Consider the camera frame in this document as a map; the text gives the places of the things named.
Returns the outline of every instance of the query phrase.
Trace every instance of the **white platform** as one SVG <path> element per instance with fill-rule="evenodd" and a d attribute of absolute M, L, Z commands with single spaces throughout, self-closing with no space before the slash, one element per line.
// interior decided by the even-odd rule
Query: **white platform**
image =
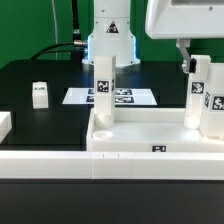
<path fill-rule="evenodd" d="M 131 95 L 124 95 L 122 91 L 131 91 Z M 88 101 L 87 98 L 94 99 L 93 88 L 69 88 L 62 104 L 94 104 L 94 100 Z M 133 97 L 134 102 L 117 103 L 116 105 L 157 105 L 153 93 L 150 89 L 115 89 L 115 98 Z"/>
<path fill-rule="evenodd" d="M 0 151 L 0 178 L 224 180 L 224 154 Z"/>

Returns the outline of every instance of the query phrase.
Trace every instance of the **black cable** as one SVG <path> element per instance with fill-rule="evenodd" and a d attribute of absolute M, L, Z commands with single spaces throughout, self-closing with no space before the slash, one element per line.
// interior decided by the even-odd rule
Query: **black cable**
<path fill-rule="evenodd" d="M 42 54 L 55 54 L 55 53 L 67 53 L 67 52 L 76 52 L 78 50 L 61 50 L 61 51 L 42 51 L 39 52 L 38 54 L 35 55 L 35 57 L 33 56 L 31 58 L 31 60 L 35 61 L 39 56 L 41 56 Z"/>
<path fill-rule="evenodd" d="M 142 44 L 142 35 L 143 35 L 143 25 L 144 25 L 144 9 L 145 9 L 145 4 L 144 4 L 144 0 L 142 0 L 142 5 L 141 5 L 141 25 L 140 25 L 140 37 L 139 37 L 139 44 L 138 44 L 138 52 L 137 52 L 137 57 L 140 59 L 140 48 L 141 48 L 141 44 Z"/>
<path fill-rule="evenodd" d="M 46 48 L 42 49 L 41 51 L 39 51 L 35 55 L 33 55 L 31 57 L 31 60 L 36 60 L 43 52 L 48 52 L 51 49 L 55 49 L 55 48 L 58 48 L 58 47 L 64 47 L 64 46 L 74 46 L 74 43 L 73 42 L 66 42 L 66 43 L 59 43 L 59 44 L 51 45 L 49 47 L 46 47 Z"/>
<path fill-rule="evenodd" d="M 72 0 L 73 28 L 79 29 L 78 0 Z"/>

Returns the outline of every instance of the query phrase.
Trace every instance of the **black label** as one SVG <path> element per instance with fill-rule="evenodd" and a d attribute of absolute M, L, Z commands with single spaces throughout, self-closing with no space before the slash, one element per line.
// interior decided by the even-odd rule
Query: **black label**
<path fill-rule="evenodd" d="M 153 152 L 166 152 L 166 146 L 152 146 L 152 151 Z"/>

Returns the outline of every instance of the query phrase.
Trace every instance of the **small white block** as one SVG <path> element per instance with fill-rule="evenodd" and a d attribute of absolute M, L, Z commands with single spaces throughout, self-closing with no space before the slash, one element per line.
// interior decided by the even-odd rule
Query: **small white block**
<path fill-rule="evenodd" d="M 92 179 L 130 179 L 130 153 L 93 153 Z"/>
<path fill-rule="evenodd" d="M 12 128 L 11 113 L 0 112 L 0 143 Z"/>
<path fill-rule="evenodd" d="M 46 82 L 33 83 L 33 108 L 48 108 L 48 91 Z"/>

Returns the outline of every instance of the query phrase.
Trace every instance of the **white tray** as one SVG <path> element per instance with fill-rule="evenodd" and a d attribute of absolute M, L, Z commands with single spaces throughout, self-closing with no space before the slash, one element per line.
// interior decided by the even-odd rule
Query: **white tray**
<path fill-rule="evenodd" d="M 153 152 L 159 147 L 166 152 L 223 153 L 223 141 L 184 127 L 184 113 L 184 109 L 115 108 L 114 126 L 103 130 L 95 126 L 92 109 L 87 151 Z"/>

